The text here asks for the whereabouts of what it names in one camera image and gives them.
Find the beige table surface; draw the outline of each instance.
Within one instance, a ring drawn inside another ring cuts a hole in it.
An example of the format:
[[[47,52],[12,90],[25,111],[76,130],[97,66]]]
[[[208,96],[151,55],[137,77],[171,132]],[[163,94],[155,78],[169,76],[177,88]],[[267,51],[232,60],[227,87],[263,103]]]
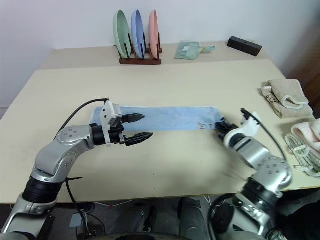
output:
[[[215,106],[235,124],[241,121],[240,108],[257,111],[290,164],[298,164],[284,135],[293,124],[314,118],[279,119],[259,89],[262,82],[284,76],[269,59],[248,57],[157,66],[61,65],[36,71],[1,121],[0,203],[16,201],[37,153],[78,106],[96,98],[131,106]],[[98,105],[84,108],[70,124],[87,124]],[[280,156],[262,129],[256,139]],[[69,176],[83,177],[70,183],[82,202],[225,194],[240,191],[253,172],[223,146],[214,130],[193,130],[157,131],[130,147],[98,146],[78,158]],[[287,189],[318,186],[320,180],[294,169]],[[70,202],[65,185],[58,200]]]

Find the floor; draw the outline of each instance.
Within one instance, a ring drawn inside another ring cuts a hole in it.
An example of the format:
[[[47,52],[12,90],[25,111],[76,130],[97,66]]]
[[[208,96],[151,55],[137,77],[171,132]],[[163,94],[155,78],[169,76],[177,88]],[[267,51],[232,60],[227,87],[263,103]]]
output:
[[[320,190],[314,189],[311,190],[301,190],[291,192],[291,196],[289,196],[289,200],[282,201],[278,206],[278,211],[284,215],[289,215],[294,213],[297,209],[302,206],[314,203],[320,200]],[[206,219],[207,213],[209,211],[210,205],[206,202],[204,197],[193,197],[196,200],[200,201],[201,211]],[[212,196],[211,202],[217,198],[217,196]],[[154,232],[160,233],[170,233],[170,234],[178,234],[179,232],[179,219],[177,216],[177,208],[180,198],[152,198],[146,199],[144,201],[152,204],[157,209],[157,216],[154,223]],[[106,230],[108,231],[113,223],[116,221],[118,216],[126,211],[130,206],[134,203],[141,202],[140,200],[133,200],[128,203],[116,206],[116,207],[107,207],[99,204],[95,204],[95,210],[92,213],[96,217],[98,217],[105,225]],[[119,202],[108,202],[109,205],[114,205]],[[7,216],[11,211],[11,207],[9,204],[0,205],[0,229],[2,228]],[[65,209],[56,207],[52,214],[56,217],[56,220],[53,224],[53,229],[49,240],[76,240],[76,229],[70,228],[70,220],[76,211],[74,209]],[[88,222],[91,224],[99,225],[99,222],[94,218],[88,216]]]

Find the white wall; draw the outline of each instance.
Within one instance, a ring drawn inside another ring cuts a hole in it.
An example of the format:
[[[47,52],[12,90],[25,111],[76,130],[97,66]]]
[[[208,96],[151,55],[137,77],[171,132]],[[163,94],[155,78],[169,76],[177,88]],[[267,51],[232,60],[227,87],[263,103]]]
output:
[[[286,71],[319,0],[0,0],[0,106],[10,105],[51,48],[111,46],[113,16],[156,9],[162,43],[253,40]]]

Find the blue towel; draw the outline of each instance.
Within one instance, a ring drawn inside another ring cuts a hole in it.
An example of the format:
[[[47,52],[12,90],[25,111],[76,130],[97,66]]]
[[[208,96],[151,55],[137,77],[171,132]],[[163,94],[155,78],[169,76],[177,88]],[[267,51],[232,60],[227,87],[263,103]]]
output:
[[[145,117],[132,123],[124,123],[126,131],[196,130],[216,129],[216,122],[222,118],[213,106],[182,107],[131,107],[120,106],[122,114],[143,114]],[[93,110],[90,124],[101,125],[102,106]]]

